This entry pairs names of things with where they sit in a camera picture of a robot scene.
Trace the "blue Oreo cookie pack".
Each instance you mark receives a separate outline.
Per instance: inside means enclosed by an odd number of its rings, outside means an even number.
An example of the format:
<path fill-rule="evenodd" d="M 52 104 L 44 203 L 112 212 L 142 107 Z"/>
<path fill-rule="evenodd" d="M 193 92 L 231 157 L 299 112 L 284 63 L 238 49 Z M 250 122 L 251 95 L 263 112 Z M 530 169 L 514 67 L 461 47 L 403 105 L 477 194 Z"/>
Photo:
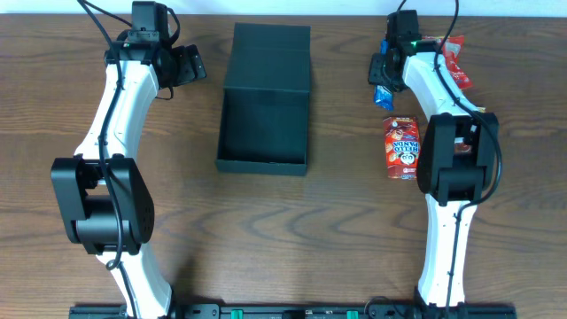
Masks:
<path fill-rule="evenodd" d="M 388 49 L 388 42 L 384 39 L 380 44 L 380 54 L 386 58 L 386 52 Z M 374 92 L 375 104 L 381 106 L 387 111 L 393 110 L 393 93 L 387 86 L 375 86 Z"/>

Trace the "red snack bag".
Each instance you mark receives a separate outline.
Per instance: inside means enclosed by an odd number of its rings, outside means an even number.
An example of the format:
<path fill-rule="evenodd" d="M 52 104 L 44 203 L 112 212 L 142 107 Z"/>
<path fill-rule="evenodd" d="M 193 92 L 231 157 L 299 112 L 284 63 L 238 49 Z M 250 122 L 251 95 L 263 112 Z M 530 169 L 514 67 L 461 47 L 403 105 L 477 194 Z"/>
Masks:
<path fill-rule="evenodd" d="M 447 38 L 442 48 L 442 55 L 445 58 L 447 70 L 460 89 L 468 89 L 473 86 L 469 76 L 458 65 L 464 41 L 464 35 L 451 35 Z"/>

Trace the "black gift box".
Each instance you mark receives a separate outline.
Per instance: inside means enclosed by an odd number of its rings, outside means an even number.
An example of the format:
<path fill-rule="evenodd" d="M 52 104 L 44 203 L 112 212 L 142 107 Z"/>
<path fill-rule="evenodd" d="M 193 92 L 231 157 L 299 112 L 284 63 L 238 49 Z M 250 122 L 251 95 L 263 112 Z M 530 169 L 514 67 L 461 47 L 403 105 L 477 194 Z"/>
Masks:
<path fill-rule="evenodd" d="M 305 175 L 309 26 L 236 23 L 223 85 L 221 172 Z"/>

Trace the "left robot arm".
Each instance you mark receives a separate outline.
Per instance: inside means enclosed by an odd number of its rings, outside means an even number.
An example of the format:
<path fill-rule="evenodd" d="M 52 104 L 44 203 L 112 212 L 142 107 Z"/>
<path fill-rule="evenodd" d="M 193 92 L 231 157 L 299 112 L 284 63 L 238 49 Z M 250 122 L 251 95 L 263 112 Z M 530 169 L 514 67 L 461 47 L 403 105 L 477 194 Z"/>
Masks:
<path fill-rule="evenodd" d="M 88 134 L 67 158 L 56 158 L 52 186 L 66 235 L 112 274 L 122 306 L 75 306 L 72 318 L 184 318 L 162 276 L 150 239 L 154 204 L 136 164 L 146 115 L 161 89 L 206 78 L 198 49 L 176 46 L 173 9 L 132 3 L 128 29 L 107 37 L 105 90 Z"/>

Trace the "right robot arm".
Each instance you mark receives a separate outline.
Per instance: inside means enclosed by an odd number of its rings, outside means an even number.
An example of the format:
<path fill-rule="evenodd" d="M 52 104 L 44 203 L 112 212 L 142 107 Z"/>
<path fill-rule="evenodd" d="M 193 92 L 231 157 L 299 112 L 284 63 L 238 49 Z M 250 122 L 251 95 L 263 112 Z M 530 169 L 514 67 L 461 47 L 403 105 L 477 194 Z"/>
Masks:
<path fill-rule="evenodd" d="M 387 17 L 380 51 L 369 66 L 379 99 L 411 90 L 428 121 L 416 179 L 428 207 L 426 255 L 417 291 L 426 307 L 451 315 L 464 302 L 462 273 L 469 224 L 501 179 L 499 122 L 481 113 L 447 68 L 447 39 L 425 39 L 417 13 L 399 8 Z"/>

